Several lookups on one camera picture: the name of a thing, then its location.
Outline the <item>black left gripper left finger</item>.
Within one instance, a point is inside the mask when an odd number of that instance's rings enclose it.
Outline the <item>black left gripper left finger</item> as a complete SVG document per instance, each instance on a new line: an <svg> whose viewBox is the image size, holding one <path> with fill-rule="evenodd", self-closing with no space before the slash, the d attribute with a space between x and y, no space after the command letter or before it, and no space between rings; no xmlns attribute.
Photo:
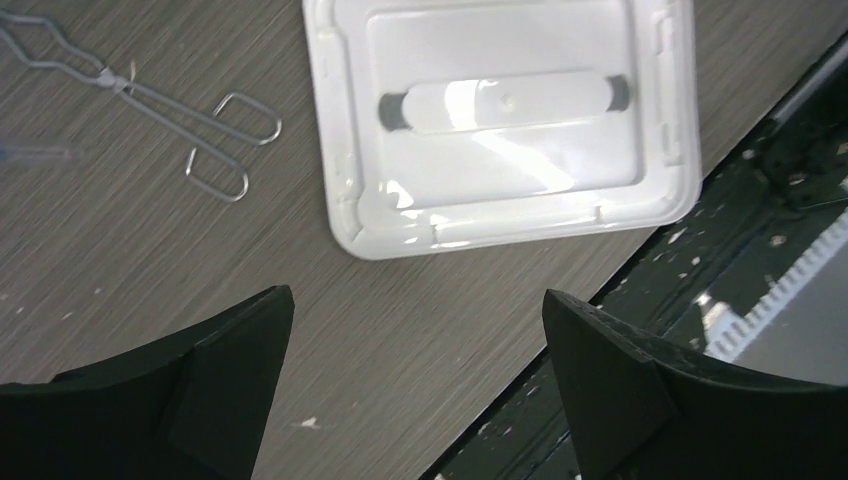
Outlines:
<svg viewBox="0 0 848 480"><path fill-rule="evenodd" d="M295 304L270 287L40 384L1 388L5 479L248 479Z"/></svg>

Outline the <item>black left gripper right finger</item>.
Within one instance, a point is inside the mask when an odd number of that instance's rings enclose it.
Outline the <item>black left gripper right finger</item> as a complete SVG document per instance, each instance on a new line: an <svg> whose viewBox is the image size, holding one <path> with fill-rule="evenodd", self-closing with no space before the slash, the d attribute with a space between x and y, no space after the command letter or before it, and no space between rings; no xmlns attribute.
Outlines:
<svg viewBox="0 0 848 480"><path fill-rule="evenodd" d="M570 294L542 319L586 479L843 479L847 391L726 363Z"/></svg>

